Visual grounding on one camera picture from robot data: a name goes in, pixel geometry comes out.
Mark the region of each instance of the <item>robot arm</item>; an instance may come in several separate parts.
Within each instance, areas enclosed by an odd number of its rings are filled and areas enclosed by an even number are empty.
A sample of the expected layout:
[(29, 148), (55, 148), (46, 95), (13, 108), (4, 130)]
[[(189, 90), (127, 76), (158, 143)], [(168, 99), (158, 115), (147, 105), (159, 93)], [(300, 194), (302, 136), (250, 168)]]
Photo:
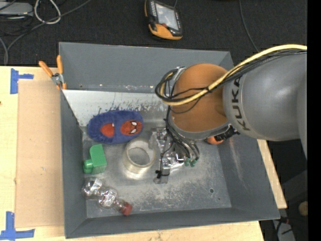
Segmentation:
[[(156, 94), (169, 105), (167, 122), (191, 142), (214, 144), (243, 134), (256, 139), (306, 142), (307, 46), (264, 50), (226, 71), (196, 64), (167, 73)], [(168, 94), (165, 90), (175, 80)]]

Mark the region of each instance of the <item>white cable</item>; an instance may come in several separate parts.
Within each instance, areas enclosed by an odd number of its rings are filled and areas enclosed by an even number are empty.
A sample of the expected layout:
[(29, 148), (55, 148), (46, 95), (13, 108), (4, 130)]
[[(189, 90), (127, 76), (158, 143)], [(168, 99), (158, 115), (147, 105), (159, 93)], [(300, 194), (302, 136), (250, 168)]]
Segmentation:
[(49, 0), (53, 4), (53, 6), (56, 8), (59, 17), (53, 22), (46, 22), (43, 19), (41, 19), (39, 17), (38, 13), (37, 13), (37, 8), (38, 8), (38, 5), (39, 5), (39, 1), (40, 0), (37, 0), (36, 3), (35, 3), (35, 6), (34, 6), (35, 16), (37, 17), (37, 19), (40, 22), (46, 23), (46, 24), (56, 24), (56, 23), (58, 23), (60, 21), (60, 19), (61, 19), (61, 17), (60, 17), (61, 13), (60, 13), (60, 10), (59, 10), (58, 6), (56, 5), (56, 3), (53, 0)]

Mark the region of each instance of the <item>packing tape roll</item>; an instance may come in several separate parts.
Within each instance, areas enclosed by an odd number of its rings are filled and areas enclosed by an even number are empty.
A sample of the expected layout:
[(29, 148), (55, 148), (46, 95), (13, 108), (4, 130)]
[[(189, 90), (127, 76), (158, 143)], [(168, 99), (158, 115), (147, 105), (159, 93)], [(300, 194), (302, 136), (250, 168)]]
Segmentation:
[(143, 174), (155, 162), (155, 149), (148, 147), (148, 141), (142, 138), (131, 140), (122, 155), (126, 169), (135, 174)]

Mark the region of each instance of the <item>green block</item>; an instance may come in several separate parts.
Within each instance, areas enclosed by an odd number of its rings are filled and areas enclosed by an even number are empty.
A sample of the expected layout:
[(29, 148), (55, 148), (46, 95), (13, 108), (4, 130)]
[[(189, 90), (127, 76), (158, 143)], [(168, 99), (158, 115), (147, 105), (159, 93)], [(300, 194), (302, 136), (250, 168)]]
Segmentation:
[(90, 158), (84, 161), (84, 173), (98, 174), (105, 171), (107, 161), (102, 144), (94, 145), (89, 149)]

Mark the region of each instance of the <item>wooden table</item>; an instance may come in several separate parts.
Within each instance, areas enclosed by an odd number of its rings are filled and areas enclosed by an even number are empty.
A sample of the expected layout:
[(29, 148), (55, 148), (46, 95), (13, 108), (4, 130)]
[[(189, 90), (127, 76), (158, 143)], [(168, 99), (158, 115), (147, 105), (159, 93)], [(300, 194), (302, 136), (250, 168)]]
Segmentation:
[[(32, 80), (18, 81), (17, 94), (10, 94), (12, 68), (19, 74), (34, 76)], [(40, 67), (1, 66), (0, 72), (0, 230), (6, 227), (6, 211), (11, 211), (15, 213), (16, 230), (35, 228), (32, 240), (65, 240), (61, 153), (57, 152), (60, 151), (59, 92)], [(39, 126), (28, 124), (28, 119), (34, 122), (35, 118)], [(258, 145), (277, 206), (286, 208), (267, 143), (258, 140)], [(55, 173), (49, 174), (53, 165), (57, 167)], [(251, 221), (75, 240), (263, 241), (264, 238), (259, 222)]]

